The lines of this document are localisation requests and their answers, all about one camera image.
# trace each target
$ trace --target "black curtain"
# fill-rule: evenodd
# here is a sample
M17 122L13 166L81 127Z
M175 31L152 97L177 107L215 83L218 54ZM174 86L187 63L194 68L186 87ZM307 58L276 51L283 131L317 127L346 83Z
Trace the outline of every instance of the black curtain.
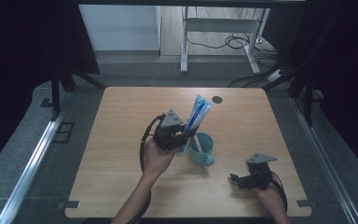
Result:
M321 108L358 157L358 1L351 0L313 66Z
M0 0L0 151L34 88L76 72L99 74L78 5Z

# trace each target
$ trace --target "human hand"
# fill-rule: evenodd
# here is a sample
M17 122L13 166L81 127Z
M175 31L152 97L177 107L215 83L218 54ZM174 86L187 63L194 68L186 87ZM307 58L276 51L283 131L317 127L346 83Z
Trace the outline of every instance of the human hand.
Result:
M279 183L278 177L275 174L272 174L272 178ZM266 189L254 188L254 192L276 224L290 224L290 218L286 215L284 204L277 187L272 183L268 183Z
M145 144L144 175L151 175L151 177L158 178L168 169L173 157L179 149L180 147L176 147L172 150L162 150L158 147L153 138L149 139Z

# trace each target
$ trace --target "forearm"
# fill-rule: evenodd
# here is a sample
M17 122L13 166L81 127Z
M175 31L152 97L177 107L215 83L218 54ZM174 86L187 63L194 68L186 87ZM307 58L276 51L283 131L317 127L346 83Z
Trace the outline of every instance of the forearm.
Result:
M129 199L123 204L112 220L112 224L126 224L138 215L145 206L150 190L153 188L157 179L157 176L143 174Z
M284 210L280 211L280 209L271 209L270 214L275 224L290 224L290 217L287 216Z

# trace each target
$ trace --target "metal frame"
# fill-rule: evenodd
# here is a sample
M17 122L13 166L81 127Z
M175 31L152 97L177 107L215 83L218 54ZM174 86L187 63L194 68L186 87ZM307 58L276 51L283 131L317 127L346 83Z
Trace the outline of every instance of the metal frame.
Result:
M180 61L181 73L187 73L187 32L220 32L220 33L250 33L250 45L245 46L244 50L248 57L249 63L252 67L254 74L259 74L257 61L253 55L255 42L258 33L260 32L261 25L263 24L266 9L262 8L261 14L257 20L246 19L206 19L206 18L189 18L188 7L185 7L184 20L183 20L183 43Z
M62 111L59 116L48 123L48 126L43 133L42 137L37 144L34 153L28 161L22 175L17 182L16 187L12 191L10 197L7 200L7 203L2 210L0 215L0 224L9 224L12 223L20 210L21 204L30 188L34 177L36 176L37 170L50 146L50 143L53 140L54 134L57 132L62 118L66 112L66 109L69 105L71 94L67 93L62 100Z
M298 119L301 122L301 126L304 128L304 131L306 133L306 136L309 138L310 143L312 145L313 151L315 152L316 157L319 160L319 163L322 165L322 168L324 169L324 173L326 174L326 177L335 192L337 199L339 203L341 204L342 210L344 211L348 221L351 224L357 224L358 223L358 212L356 209L356 206L351 199L350 194L348 193L347 189L345 188L344 184L339 179L339 176L334 169L333 164L329 160L325 150L324 146L320 142L318 135L313 130L311 126L309 126L308 122L302 116L302 106L298 99L291 98L292 104L296 110L296 114L298 116Z

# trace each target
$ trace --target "teal cup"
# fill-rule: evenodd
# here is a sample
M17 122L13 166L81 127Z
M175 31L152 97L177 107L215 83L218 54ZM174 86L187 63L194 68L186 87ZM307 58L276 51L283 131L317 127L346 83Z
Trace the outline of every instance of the teal cup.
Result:
M190 144L190 159L197 165L210 166L214 163L213 151L213 139L207 133L196 133L199 139L200 152L196 140L193 138Z

